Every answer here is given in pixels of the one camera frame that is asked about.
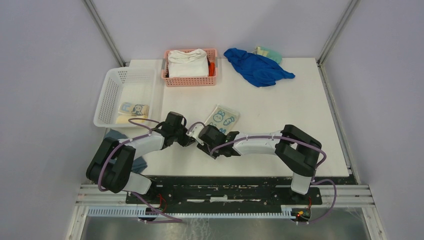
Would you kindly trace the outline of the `blue bunny pattern towel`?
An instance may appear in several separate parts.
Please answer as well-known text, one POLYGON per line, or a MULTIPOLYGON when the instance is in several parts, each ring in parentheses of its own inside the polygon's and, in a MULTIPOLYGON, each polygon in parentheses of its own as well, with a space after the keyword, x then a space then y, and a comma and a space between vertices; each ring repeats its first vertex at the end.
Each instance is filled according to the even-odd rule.
POLYGON ((228 134, 237 123, 239 117, 240 113, 238 111, 222 104, 217 104, 204 124, 214 126, 221 133, 228 134))

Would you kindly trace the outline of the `teal green towel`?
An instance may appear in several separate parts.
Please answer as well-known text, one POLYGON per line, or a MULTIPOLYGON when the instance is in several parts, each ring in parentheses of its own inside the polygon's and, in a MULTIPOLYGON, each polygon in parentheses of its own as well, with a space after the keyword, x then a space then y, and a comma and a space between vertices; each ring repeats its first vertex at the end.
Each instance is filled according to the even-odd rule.
POLYGON ((272 50, 270 48, 267 48, 267 47, 263 47, 263 46, 257 46, 253 50, 252 53, 257 54, 257 55, 260 55, 260 56, 263 56, 263 57, 266 57, 268 59, 271 59, 271 60, 275 61, 278 64, 280 64, 282 62, 282 60, 283 60, 283 57, 282 57, 282 55, 279 52, 277 52, 275 50, 272 50))

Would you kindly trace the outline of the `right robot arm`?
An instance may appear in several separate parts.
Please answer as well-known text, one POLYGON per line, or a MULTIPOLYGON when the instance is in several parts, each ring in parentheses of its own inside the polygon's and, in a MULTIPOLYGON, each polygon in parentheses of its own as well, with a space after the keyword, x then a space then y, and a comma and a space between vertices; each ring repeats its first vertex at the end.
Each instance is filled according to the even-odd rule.
POLYGON ((198 149, 213 159, 251 154, 277 156, 292 171, 288 196, 295 204, 302 204, 309 198, 319 157, 327 157, 318 140, 291 124, 280 131, 259 134, 223 133, 213 125, 196 126, 187 135, 197 142, 198 149))

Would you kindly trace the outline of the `orange towel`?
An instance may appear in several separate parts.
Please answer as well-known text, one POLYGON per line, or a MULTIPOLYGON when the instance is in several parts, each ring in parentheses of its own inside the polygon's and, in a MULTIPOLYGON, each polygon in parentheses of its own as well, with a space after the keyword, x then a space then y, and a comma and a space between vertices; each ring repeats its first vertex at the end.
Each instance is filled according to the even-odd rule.
POLYGON ((208 76, 214 77, 215 76, 215 63, 214 62, 208 62, 208 76))

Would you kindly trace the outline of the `white folded towel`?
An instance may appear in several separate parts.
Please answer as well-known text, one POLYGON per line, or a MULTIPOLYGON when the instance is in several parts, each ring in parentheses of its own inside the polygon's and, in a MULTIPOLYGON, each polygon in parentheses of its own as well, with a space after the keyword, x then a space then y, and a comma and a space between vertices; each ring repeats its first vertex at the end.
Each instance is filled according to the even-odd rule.
POLYGON ((202 49, 189 52, 171 50, 167 55, 170 78, 208 77, 208 54, 202 49))

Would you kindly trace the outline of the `yellow duck towel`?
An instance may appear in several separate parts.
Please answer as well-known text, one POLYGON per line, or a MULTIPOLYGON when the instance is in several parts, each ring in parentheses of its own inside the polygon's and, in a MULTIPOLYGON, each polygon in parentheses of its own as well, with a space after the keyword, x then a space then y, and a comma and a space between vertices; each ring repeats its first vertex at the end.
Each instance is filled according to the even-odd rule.
POLYGON ((142 123, 144 123, 144 122, 145 122, 145 120, 143 120, 143 119, 147 119, 147 116, 146 116, 146 115, 128 115, 128 114, 120 114, 120 115, 118 115, 118 117, 116 118, 115 123, 116 123, 116 124, 120 124, 120 125, 122 125, 122 124, 130 124, 129 119, 134 119, 134 118, 136 118, 136 119, 135 119, 135 120, 133 120, 133 122, 135 122, 135 123, 139 123, 139 124, 142 124, 142 123))

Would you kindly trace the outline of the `rabbit print towel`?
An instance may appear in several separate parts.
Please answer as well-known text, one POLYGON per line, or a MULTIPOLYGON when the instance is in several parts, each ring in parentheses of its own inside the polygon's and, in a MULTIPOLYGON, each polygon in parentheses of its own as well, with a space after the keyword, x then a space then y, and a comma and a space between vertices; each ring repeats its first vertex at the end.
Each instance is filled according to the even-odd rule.
POLYGON ((149 114, 150 106, 147 104, 133 104, 130 102, 123 102, 118 112, 132 116, 147 116, 149 114))

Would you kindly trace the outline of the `white plastic basket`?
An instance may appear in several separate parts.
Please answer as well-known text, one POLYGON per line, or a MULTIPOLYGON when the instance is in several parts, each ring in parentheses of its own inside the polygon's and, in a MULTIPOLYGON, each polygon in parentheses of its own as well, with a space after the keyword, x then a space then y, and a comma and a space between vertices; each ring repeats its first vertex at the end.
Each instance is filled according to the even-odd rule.
POLYGON ((148 112, 148 119, 158 120, 161 116, 164 84, 157 70, 152 67, 119 67, 110 69, 105 76, 93 123, 101 128, 134 128, 124 122, 121 108, 132 110, 134 105, 142 105, 148 112))

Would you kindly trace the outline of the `aluminium frame rails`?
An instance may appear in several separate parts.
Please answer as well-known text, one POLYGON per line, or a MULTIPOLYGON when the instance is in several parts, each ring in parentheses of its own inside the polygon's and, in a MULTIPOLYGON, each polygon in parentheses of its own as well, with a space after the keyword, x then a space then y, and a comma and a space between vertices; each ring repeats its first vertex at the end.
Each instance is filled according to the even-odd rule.
POLYGON ((281 205, 295 219, 176 218, 159 204, 127 204, 130 193, 80 187, 67 240, 384 240, 376 204, 367 185, 316 185, 321 205, 281 205), (147 207, 157 217, 87 216, 96 207, 147 207))

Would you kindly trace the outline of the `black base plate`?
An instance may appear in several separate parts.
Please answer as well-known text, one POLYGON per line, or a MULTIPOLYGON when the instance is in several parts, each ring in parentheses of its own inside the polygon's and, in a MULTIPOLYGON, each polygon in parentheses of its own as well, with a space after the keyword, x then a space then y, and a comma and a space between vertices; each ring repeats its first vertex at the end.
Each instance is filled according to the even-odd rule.
POLYGON ((291 177, 151 176, 141 198, 127 204, 158 204, 166 214, 278 213, 282 205, 322 205, 323 192, 311 186, 306 195, 291 190, 291 177))

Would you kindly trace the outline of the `pink plastic basket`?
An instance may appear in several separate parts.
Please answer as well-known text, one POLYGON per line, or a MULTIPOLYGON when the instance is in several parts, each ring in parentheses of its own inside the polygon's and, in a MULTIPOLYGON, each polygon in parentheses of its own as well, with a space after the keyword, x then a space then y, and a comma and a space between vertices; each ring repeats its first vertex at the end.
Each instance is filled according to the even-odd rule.
MULTIPOLYGON (((216 84, 216 78, 218 76, 218 52, 215 48, 200 48, 207 53, 208 62, 215 63, 215 76, 209 77, 169 77, 168 72, 168 53, 173 50, 167 50, 164 53, 162 67, 161 67, 161 78, 164 80, 165 85, 168 87, 200 87, 200 86, 214 86, 216 84)), ((183 52, 191 52, 196 49, 174 49, 183 52)))

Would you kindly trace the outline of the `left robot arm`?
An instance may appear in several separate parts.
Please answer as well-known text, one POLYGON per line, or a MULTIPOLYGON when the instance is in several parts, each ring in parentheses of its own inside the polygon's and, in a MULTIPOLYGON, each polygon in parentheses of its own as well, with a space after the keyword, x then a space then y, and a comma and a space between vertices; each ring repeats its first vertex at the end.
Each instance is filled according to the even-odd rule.
POLYGON ((182 147, 193 144, 195 139, 188 136, 186 124, 183 115, 171 111, 165 121, 154 128, 147 127, 144 135, 126 139, 104 138, 88 165, 86 178, 97 184, 100 191, 135 192, 144 203, 154 202, 158 195, 155 183, 132 171, 134 160, 174 143, 182 147))

